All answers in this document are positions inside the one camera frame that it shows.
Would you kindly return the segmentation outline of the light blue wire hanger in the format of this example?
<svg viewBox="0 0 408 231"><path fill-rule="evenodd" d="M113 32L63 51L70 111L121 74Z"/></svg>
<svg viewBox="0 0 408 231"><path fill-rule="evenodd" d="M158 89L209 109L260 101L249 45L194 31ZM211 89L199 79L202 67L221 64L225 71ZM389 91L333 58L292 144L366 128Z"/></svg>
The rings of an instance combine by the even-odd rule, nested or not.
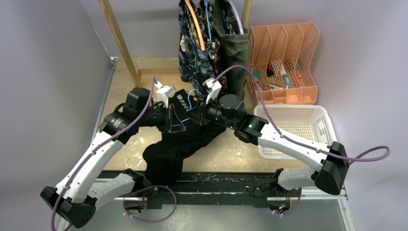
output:
<svg viewBox="0 0 408 231"><path fill-rule="evenodd" d="M193 99L193 97L191 96L191 94L193 93L193 92L195 92L195 97L197 97L197 95L198 96L201 96L202 95L202 93L198 90L198 89L192 89L192 90L190 90L189 91L189 93L188 93L188 104L189 104L189 110L191 110L192 109L192 99Z"/></svg>

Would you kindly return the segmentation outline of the black shorts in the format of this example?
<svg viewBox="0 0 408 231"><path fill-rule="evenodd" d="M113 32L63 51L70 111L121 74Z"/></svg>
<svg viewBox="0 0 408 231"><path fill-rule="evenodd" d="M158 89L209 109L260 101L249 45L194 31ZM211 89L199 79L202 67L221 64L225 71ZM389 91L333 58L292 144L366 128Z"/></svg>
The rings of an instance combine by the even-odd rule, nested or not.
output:
<svg viewBox="0 0 408 231"><path fill-rule="evenodd" d="M185 90L177 91L169 102L175 105L177 116L184 121L186 130L177 133L163 131L161 140L144 150L142 157L147 164L144 175L153 185L173 184L181 176L183 160L206 147L226 130L215 123L199 126L187 120L184 113L189 103Z"/></svg>

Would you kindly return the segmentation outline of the dark shark print shorts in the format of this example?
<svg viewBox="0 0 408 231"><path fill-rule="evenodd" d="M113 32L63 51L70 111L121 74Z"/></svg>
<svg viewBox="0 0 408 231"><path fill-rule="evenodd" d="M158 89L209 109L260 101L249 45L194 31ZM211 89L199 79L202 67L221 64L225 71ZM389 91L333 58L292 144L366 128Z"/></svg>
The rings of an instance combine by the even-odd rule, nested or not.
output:
<svg viewBox="0 0 408 231"><path fill-rule="evenodd" d="M190 2L197 16L196 7L199 4L195 5L192 0ZM181 80L192 84L192 87L198 89L201 93L206 93L203 83L211 78L210 71L212 68L207 62L206 50L200 50L200 46L195 40L194 23L184 0L181 0L178 6L180 29L178 58Z"/></svg>

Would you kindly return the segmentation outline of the orange hanger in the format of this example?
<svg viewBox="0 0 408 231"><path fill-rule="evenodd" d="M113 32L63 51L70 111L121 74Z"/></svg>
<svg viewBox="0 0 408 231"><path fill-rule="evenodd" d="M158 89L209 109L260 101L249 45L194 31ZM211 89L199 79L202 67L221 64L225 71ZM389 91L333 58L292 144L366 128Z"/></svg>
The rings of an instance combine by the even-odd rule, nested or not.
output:
<svg viewBox="0 0 408 231"><path fill-rule="evenodd" d="M191 17L192 17L192 20L193 20L193 23L194 23L194 27L195 27L195 29L194 29L194 36L195 36L195 40L196 40L196 42L199 44L200 50L205 51L205 42L204 42L204 39L203 39L203 36L202 36L202 31L201 31L201 27L200 27L199 21L198 21L198 19L197 19L196 14L195 14L195 10L194 10L194 8L192 7L191 2L190 2L189 0L184 0L184 2L185 2L185 4L186 4L187 7L188 7L188 10L189 10L189 12L190 12L190 14L191 14Z"/></svg>

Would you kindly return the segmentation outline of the white plastic basket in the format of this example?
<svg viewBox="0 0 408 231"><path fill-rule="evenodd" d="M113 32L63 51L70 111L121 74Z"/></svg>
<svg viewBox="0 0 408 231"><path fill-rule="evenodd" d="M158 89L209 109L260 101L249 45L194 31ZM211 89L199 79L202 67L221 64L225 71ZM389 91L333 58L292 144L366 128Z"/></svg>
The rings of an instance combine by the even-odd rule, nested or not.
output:
<svg viewBox="0 0 408 231"><path fill-rule="evenodd" d="M287 132L327 145L337 140L331 119L322 106L267 104L266 109L277 127Z"/></svg>

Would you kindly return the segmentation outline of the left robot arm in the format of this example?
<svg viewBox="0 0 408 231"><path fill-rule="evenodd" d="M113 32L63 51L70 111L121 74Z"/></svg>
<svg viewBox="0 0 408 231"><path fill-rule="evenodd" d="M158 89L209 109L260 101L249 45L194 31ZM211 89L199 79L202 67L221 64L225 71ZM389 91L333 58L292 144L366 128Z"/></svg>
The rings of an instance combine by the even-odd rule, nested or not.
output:
<svg viewBox="0 0 408 231"><path fill-rule="evenodd" d="M56 186L47 186L41 198L68 222L70 228L84 227L95 212L118 196L137 197L153 188L146 178L132 169L123 170L115 178L95 186L94 182L111 158L136 135L141 127L158 127L165 132L186 129L182 114L191 98L186 91L163 86L156 91L134 88L112 113L108 114L74 168Z"/></svg>

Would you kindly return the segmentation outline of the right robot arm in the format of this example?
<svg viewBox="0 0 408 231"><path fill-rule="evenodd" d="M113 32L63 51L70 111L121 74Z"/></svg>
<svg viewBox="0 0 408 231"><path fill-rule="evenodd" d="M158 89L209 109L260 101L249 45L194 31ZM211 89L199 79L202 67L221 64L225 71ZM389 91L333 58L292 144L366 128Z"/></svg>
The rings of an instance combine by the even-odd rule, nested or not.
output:
<svg viewBox="0 0 408 231"><path fill-rule="evenodd" d="M331 195L341 193L350 167L341 143L318 143L287 132L264 118L249 114L243 101L232 94L209 103L199 99L185 115L200 126L212 122L229 128L245 143L280 151L307 165L278 170L270 183L274 195L281 196L289 190L311 186Z"/></svg>

